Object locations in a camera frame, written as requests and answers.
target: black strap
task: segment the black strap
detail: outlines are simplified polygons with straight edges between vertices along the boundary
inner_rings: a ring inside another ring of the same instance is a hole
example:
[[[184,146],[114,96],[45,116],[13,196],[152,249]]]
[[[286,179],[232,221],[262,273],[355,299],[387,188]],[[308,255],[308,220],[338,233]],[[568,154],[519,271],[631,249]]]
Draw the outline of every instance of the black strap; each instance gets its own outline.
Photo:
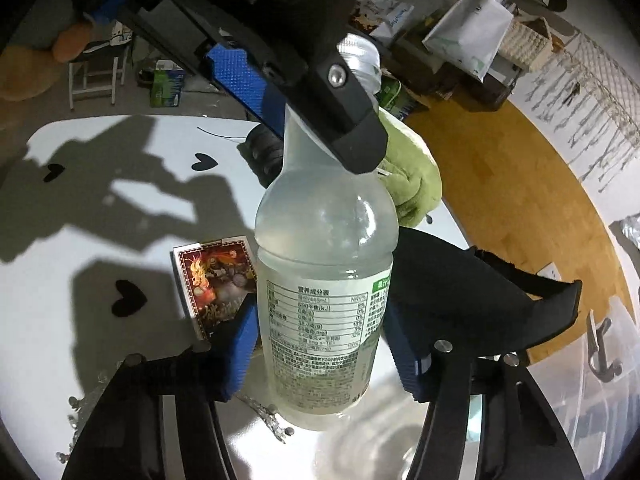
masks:
[[[507,280],[514,285],[519,286],[525,292],[539,296],[540,298],[549,298],[565,290],[571,283],[557,282],[544,276],[538,276],[518,269],[514,264],[506,262],[500,256],[489,251],[478,249],[473,246],[468,249],[476,258],[482,260],[492,269],[499,272]]]

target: metal screw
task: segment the metal screw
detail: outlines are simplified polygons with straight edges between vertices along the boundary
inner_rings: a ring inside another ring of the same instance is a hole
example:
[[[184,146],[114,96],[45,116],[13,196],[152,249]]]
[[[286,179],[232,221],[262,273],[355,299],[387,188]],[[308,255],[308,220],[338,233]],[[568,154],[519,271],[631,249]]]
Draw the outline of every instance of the metal screw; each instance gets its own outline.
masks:
[[[280,73],[280,70],[271,62],[265,61],[262,64],[262,73],[265,75],[267,79],[270,79],[276,84],[284,83],[284,78]]]
[[[331,65],[328,73],[329,84],[334,88],[340,88],[347,82],[347,71],[338,65]]]
[[[127,366],[138,366],[139,364],[142,364],[143,360],[144,357],[142,354],[129,354],[124,358],[124,364]]]
[[[448,354],[453,350],[453,345],[446,339],[438,339],[433,346],[438,352],[442,352],[443,354]]]
[[[209,350],[211,350],[211,343],[206,339],[203,339],[202,341],[196,341],[191,345],[191,351],[194,354],[203,354],[204,352],[208,352]]]
[[[516,367],[520,364],[520,359],[516,354],[505,354],[502,360],[506,365],[513,367]]]

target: green plush toy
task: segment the green plush toy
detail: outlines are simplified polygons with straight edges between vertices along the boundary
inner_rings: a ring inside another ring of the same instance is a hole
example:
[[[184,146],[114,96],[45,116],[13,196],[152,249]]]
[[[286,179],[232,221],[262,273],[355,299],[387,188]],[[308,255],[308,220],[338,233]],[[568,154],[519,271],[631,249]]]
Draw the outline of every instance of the green plush toy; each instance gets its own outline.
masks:
[[[378,117],[389,139],[380,163],[388,175],[380,180],[396,205],[398,223],[416,227],[442,199],[440,171],[418,134],[383,108]]]

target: black heart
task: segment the black heart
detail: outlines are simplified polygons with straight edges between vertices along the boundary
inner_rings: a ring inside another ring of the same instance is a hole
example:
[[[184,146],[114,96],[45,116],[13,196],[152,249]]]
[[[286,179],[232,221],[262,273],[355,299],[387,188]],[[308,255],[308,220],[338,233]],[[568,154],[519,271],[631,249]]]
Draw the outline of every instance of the black heart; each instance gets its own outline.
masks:
[[[62,172],[65,171],[64,166],[62,166],[61,164],[56,164],[55,162],[53,164],[49,164],[47,166],[47,169],[49,170],[49,174],[42,179],[43,182],[51,182],[52,180],[56,180],[62,174]]]
[[[194,171],[210,170],[211,168],[215,168],[218,165],[218,162],[215,158],[206,155],[205,153],[196,153],[196,158],[199,160],[199,162],[191,165],[191,169]]]
[[[117,280],[116,289],[122,298],[111,305],[111,313],[114,316],[131,316],[145,306],[146,296],[133,283],[127,280]]]

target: paper bag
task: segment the paper bag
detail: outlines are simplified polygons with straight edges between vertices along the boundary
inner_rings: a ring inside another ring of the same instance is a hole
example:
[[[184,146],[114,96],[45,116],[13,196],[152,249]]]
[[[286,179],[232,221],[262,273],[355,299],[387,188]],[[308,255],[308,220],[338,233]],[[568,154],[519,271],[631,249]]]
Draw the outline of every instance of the paper bag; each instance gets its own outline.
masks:
[[[513,15],[502,0],[458,0],[422,44],[442,59],[482,81]]]

